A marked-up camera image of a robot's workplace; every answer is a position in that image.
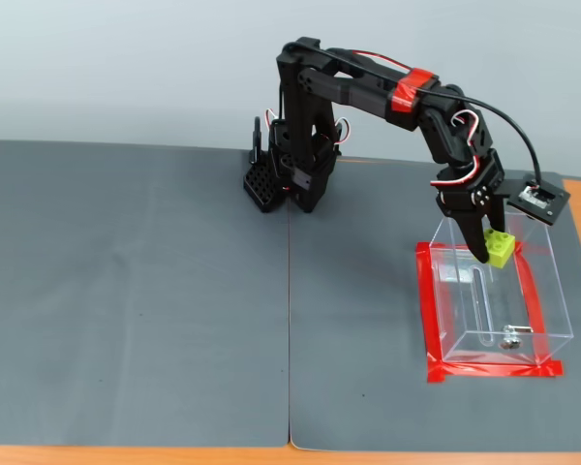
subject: acrylic container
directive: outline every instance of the acrylic container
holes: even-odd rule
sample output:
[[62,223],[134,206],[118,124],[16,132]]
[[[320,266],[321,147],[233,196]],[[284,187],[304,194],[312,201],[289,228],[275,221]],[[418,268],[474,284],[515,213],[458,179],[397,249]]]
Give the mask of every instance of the acrylic container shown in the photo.
[[572,339],[548,228],[520,213],[505,219],[516,245],[501,269],[480,263],[449,218],[430,243],[445,362],[540,365]]

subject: gray mat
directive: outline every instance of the gray mat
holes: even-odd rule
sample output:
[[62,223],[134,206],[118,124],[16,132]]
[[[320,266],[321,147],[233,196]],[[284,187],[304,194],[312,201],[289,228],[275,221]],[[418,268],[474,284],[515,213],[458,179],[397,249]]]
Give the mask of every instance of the gray mat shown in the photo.
[[288,214],[246,167],[0,142],[0,444],[286,443]]
[[566,375],[427,384],[414,249],[441,220],[435,172],[338,163],[315,211],[291,210],[291,440],[316,450],[581,450],[581,248],[569,210],[551,231],[574,331],[558,356]]

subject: red cable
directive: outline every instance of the red cable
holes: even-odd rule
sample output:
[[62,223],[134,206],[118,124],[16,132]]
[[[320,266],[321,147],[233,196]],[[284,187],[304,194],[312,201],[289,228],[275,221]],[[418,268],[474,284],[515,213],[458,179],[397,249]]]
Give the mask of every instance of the red cable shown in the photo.
[[381,60],[385,60],[385,61],[392,63],[396,66],[400,66],[401,68],[404,68],[407,71],[411,69],[409,66],[402,64],[400,61],[396,61],[392,58],[389,58],[388,56],[381,55],[380,53],[375,53],[374,51],[366,51],[366,50],[351,50],[351,51],[357,55],[373,56],[375,58],[380,58]]
[[336,124],[338,123],[338,121],[344,121],[345,125],[347,126],[347,133],[345,134],[345,136],[343,137],[342,140],[338,140],[338,143],[340,144],[340,143],[345,143],[347,140],[349,140],[349,136],[351,135],[351,123],[344,116],[338,118],[338,120],[336,121]]
[[264,122],[267,124],[267,129],[269,129],[271,127],[271,120],[269,119],[269,112],[271,112],[271,114],[273,116],[275,116],[274,119],[278,118],[278,115],[273,112],[273,109],[271,109],[271,108],[266,109],[264,111]]

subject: robotic arm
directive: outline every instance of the robotic arm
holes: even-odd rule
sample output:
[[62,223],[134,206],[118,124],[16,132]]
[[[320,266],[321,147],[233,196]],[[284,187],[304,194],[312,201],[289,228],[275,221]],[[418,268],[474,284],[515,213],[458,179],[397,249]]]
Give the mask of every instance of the robotic arm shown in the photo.
[[[370,55],[403,71],[379,65]],[[420,128],[435,163],[446,165],[431,182],[438,190],[437,205],[456,221],[482,263],[489,260],[482,229],[485,215],[494,230],[503,232],[507,202],[552,225],[567,203],[569,193],[541,180],[534,148],[511,118],[466,97],[455,85],[443,86],[430,72],[371,52],[324,50],[319,40],[310,38],[286,44],[277,62],[281,114],[270,123],[265,153],[256,119],[252,166],[243,180],[261,211],[272,210],[290,196],[310,212],[324,194],[340,154],[342,132],[332,102],[367,111],[408,131]],[[535,175],[505,179],[482,113],[471,104],[495,112],[514,127],[530,149]]]

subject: yellow lego brick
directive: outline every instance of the yellow lego brick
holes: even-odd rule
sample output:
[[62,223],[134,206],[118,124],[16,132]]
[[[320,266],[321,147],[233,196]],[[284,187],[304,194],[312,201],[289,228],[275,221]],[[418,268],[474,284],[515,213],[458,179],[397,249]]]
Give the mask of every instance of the yellow lego brick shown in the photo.
[[485,230],[484,240],[488,249],[488,263],[503,268],[514,252],[514,236],[507,232]]

